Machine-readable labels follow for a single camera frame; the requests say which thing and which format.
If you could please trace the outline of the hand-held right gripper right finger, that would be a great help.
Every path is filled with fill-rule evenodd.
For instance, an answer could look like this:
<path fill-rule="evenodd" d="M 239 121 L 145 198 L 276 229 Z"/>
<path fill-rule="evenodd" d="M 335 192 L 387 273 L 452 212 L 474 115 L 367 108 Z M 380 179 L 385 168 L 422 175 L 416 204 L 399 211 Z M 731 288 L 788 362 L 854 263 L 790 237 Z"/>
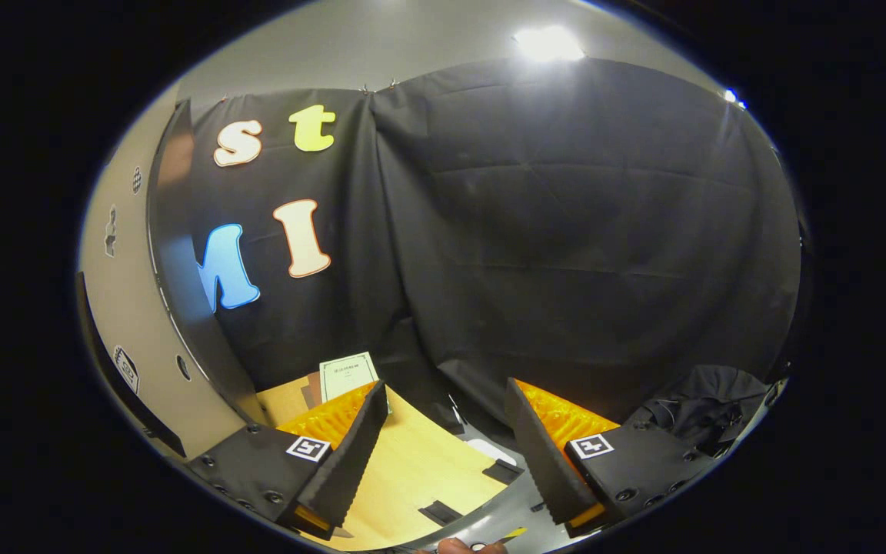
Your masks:
<path fill-rule="evenodd" d="M 717 464 L 654 423 L 619 425 L 520 379 L 508 379 L 504 410 L 549 515 L 570 537 L 660 507 Z"/>

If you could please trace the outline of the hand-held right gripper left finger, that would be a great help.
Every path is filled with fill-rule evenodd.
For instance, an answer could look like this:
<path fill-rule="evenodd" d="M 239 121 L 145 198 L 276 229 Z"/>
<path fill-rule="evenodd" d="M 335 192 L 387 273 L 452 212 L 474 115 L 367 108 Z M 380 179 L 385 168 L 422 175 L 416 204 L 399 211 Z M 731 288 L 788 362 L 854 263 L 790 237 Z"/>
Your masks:
<path fill-rule="evenodd" d="M 388 406 L 385 382 L 366 383 L 278 428 L 248 424 L 187 467 L 272 525 L 329 540 L 354 504 Z"/>

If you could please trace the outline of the black door handle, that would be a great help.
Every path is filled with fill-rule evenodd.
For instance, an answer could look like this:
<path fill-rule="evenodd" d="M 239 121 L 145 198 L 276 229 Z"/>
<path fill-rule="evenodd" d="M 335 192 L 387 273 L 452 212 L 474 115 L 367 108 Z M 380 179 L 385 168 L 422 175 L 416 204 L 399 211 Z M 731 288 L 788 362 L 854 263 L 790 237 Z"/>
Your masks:
<path fill-rule="evenodd" d="M 92 356 L 95 368 L 101 375 L 101 380 L 112 389 L 127 413 L 138 420 L 143 435 L 150 439 L 157 439 L 162 445 L 167 446 L 177 456 L 186 457 L 182 440 L 155 416 L 147 407 L 138 393 L 141 389 L 141 376 L 138 372 L 128 351 L 121 345 L 105 346 L 96 325 L 94 312 L 89 305 L 87 283 L 83 272 L 77 272 L 75 277 L 75 292 L 78 309 L 78 321 L 89 355 Z"/>

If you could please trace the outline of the beige cabinet door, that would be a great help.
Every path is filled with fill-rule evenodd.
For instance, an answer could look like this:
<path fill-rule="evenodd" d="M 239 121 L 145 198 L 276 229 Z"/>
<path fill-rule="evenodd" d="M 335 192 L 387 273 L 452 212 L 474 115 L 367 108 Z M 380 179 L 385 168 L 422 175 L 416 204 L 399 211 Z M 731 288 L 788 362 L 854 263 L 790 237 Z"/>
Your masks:
<path fill-rule="evenodd" d="M 193 459 L 245 422 L 195 369 L 158 290 L 145 199 L 132 191 L 151 160 L 152 153 L 120 151 L 102 169 L 85 211 L 78 270 L 105 346 L 128 351 L 141 376 L 138 396 L 182 440 L 184 459 Z"/>

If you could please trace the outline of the black tape strip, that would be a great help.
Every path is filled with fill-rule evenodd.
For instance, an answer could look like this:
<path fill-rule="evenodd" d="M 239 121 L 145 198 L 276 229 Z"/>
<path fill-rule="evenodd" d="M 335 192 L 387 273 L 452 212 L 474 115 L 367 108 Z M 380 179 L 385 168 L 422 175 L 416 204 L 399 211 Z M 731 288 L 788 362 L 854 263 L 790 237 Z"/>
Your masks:
<path fill-rule="evenodd" d="M 435 500 L 431 504 L 418 509 L 418 512 L 440 527 L 453 525 L 453 523 L 464 518 L 463 513 L 456 511 L 456 509 L 439 500 Z"/>
<path fill-rule="evenodd" d="M 524 470 L 521 467 L 506 462 L 503 459 L 496 459 L 491 466 L 482 470 L 483 476 L 487 476 L 506 486 L 512 484 L 523 473 Z"/>

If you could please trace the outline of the small white sheet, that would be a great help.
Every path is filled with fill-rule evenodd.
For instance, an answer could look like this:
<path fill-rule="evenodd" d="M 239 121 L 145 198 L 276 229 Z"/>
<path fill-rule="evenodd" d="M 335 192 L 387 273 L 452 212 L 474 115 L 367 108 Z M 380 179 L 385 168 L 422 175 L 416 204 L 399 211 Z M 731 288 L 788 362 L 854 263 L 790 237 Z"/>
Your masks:
<path fill-rule="evenodd" d="M 473 448 L 475 450 L 478 450 L 478 452 L 481 452 L 482 455 L 486 455 L 488 457 L 491 457 L 492 459 L 496 460 L 496 462 L 498 462 L 498 460 L 500 460 L 500 462 L 506 463 L 506 464 L 508 464 L 508 466 L 519 466 L 519 464 L 518 464 L 517 460 L 514 458 L 514 456 L 511 456 L 510 453 L 507 452 L 506 449 L 500 448 L 500 446 L 492 444 L 492 442 L 489 442 L 488 439 L 480 439 L 480 438 L 466 439 L 465 444 L 467 444 L 468 446 L 470 446 L 471 448 Z"/>

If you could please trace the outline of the pale green booklet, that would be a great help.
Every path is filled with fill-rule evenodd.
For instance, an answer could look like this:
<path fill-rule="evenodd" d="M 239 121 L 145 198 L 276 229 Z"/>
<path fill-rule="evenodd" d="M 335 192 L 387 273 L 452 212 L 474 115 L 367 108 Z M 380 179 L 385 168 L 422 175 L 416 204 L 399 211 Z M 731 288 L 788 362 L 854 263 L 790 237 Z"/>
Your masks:
<path fill-rule="evenodd" d="M 320 362 L 319 378 L 322 403 L 380 379 L 369 352 Z"/>

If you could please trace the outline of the dark cloth bundle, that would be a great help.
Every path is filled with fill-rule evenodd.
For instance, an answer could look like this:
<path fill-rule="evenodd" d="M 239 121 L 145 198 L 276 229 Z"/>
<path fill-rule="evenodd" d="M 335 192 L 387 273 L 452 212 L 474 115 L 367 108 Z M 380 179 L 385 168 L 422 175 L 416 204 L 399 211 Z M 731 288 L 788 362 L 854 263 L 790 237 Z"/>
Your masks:
<path fill-rule="evenodd" d="M 759 412 L 774 402 L 783 382 L 762 382 L 725 365 L 694 365 L 657 387 L 625 421 L 635 430 L 658 429 L 683 444 L 722 457 L 745 436 Z"/>

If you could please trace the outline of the black backdrop cloth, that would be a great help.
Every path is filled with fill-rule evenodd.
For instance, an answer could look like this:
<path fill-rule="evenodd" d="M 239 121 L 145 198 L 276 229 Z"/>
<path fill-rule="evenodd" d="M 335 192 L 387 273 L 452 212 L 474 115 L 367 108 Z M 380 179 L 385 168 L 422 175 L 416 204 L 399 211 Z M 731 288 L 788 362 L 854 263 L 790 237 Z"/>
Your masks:
<path fill-rule="evenodd" d="M 770 382 L 801 283 L 778 151 L 716 92 L 615 61 L 460 65 L 197 113 L 186 185 L 257 392 L 368 352 L 434 411 L 507 379 L 625 420 L 697 365 Z"/>

